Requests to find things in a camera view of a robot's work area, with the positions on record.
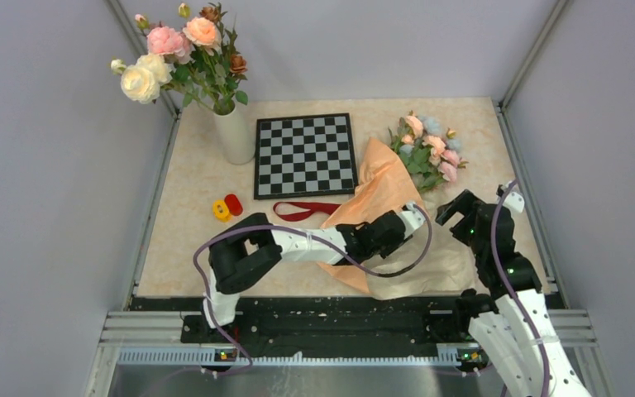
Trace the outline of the pink blue flower bunch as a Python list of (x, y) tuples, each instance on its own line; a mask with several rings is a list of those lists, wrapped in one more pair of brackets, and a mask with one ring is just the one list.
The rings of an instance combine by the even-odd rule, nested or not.
[(390, 149), (403, 162), (420, 193), (456, 182), (459, 171), (468, 165), (456, 131), (443, 129), (433, 116), (411, 111), (388, 133)]

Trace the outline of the dark red ribbon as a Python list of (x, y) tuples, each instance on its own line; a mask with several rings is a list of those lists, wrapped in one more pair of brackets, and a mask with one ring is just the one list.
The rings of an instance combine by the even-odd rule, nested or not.
[[(297, 208), (298, 211), (293, 213), (282, 213), (279, 210), (279, 208), (282, 206)], [(318, 213), (332, 215), (339, 209), (339, 207), (341, 207), (341, 205), (338, 203), (279, 201), (273, 205), (272, 210), (278, 216), (278, 218), (286, 222), (301, 222)]]

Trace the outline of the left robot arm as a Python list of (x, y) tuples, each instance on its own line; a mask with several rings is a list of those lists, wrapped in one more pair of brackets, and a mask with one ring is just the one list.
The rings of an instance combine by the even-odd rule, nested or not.
[(201, 332), (213, 342), (227, 339), (240, 293), (280, 262), (361, 265), (374, 256), (385, 258), (395, 252), (424, 222), (415, 209), (403, 208), (372, 222), (301, 229), (274, 225), (265, 213), (254, 213), (209, 242), (212, 277), (203, 301)]

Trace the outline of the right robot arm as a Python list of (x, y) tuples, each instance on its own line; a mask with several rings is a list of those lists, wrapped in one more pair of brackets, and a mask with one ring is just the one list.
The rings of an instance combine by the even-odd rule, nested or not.
[(531, 261), (516, 249), (507, 198), (485, 203), (464, 190), (437, 210), (443, 226), (455, 214), (452, 236), (468, 246), (487, 293), (472, 289), (456, 301), (451, 328), (475, 340), (511, 396), (588, 396), (551, 322)]

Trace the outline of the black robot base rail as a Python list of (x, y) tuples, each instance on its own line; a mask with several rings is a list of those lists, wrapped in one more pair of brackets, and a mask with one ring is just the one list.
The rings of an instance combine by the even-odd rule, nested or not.
[(457, 297), (249, 297), (232, 323), (211, 328), (200, 298), (134, 298), (135, 312), (179, 312), (180, 341), (218, 346), (218, 361), (234, 361), (236, 341), (250, 356), (306, 358), (435, 357), (444, 347), (472, 343)]

